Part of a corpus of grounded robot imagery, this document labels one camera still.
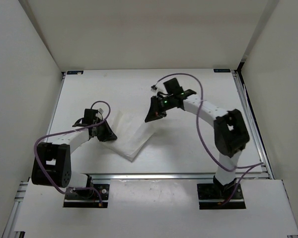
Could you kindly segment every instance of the white enclosure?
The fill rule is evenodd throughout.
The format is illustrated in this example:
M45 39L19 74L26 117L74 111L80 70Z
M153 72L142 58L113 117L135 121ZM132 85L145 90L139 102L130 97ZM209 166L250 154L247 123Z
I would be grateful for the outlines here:
M235 70L246 57L237 78L213 73L212 68ZM78 69L84 73L66 75L62 82L61 71ZM15 228L26 231L26 238L82 236L82 231L106 237L102 227L110 229L110 237L298 235L292 216L298 224L298 0L0 0L0 238L18 184L31 175L37 137L69 129L96 100L108 101L113 115L125 109L145 116L150 86L179 69L202 80L206 99L238 108L247 121L251 141L239 165L261 160L266 166L247 177L259 180L242 182L246 210L195 210L196 182L202 176L210 180L216 166L198 141L194 116L174 109L155 122L157 133L133 163L96 140L73 154L74 170L112 179L108 209L63 209L62 195L29 182L25 199L15 201L23 201ZM194 81L178 78L184 88L198 91ZM271 179L256 122L278 180ZM201 128L218 157L211 127L201 123ZM139 174L151 180L131 181ZM173 179L152 180L157 174ZM145 191L154 183L161 192ZM132 210L126 184L137 194Z
M236 69L272 0L27 0L62 71Z
M242 74L275 178L298 224L298 1L280 1Z
M45 134L62 74L17 1L0 0L0 237L33 142Z

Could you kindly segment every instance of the white cloth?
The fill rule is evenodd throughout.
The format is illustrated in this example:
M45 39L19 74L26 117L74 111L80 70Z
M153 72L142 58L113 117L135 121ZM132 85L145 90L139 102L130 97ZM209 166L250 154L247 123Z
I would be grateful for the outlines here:
M118 139L103 142L103 145L129 161L135 159L142 146L155 132L151 123L145 123L145 117L121 111L116 114L110 127Z

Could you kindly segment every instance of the purple cable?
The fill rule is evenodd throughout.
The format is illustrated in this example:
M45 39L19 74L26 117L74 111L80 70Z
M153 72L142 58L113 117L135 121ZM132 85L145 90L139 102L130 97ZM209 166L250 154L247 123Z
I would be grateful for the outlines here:
M96 127L96 126L99 126L101 124L103 124L109 117L110 115L110 112L111 112L111 108L110 108L110 105L105 102L105 101L96 101L95 103L93 103L93 105L95 105L96 103L104 103L108 106L108 114L107 116L104 118L104 120L102 120L100 123L97 123L97 124L93 124L93 125L89 125L89 126L85 126L85 127L81 127L81 128L78 128L78 129L75 129L75 130L68 130L68 131L64 131L64 132L58 132L58 133L54 133L54 134L49 134L49 135L44 135L42 137L40 137L39 139L37 139L37 141L35 141L34 143L34 155L35 155L35 159L40 167L40 169L42 170L43 174L46 176L46 178L48 179L48 181L51 183L51 185L61 194L66 194L65 191L62 191L58 186L57 184L53 181L53 179L51 178L51 176L47 173L47 171L45 170L41 160L39 159L39 155L38 155L38 151L37 151L37 147L38 147L38 144L40 143L41 140L45 139L45 138L48 138L48 137L52 137L52 136L57 136L57 135L63 135L63 134L68 134L68 133L72 133L72 132L78 132L78 131L81 131L81 130L84 130L84 129L88 129L88 128L92 128L92 127ZM99 197L99 203L101 204L101 206L103 206L103 201L101 199L101 196L99 194L99 192L97 191L97 189L95 189L94 187L77 187L77 188L74 188L74 190L93 190L94 192L96 192L96 194L98 195Z
M227 204L231 199L232 197L234 196L234 194L236 193L237 191L237 187L238 185L240 184L240 182L242 181L242 179L244 178L245 175L247 175L247 173L249 171L251 171L253 168L255 168L256 166L259 166L259 165L262 165L263 163L258 163L256 165L252 165L248 170L246 170L245 173L242 174L242 176L239 178L239 180L237 181L237 183L235 184L235 187L234 187L234 190L232 192L232 194L220 205L220 206L224 206L225 204Z

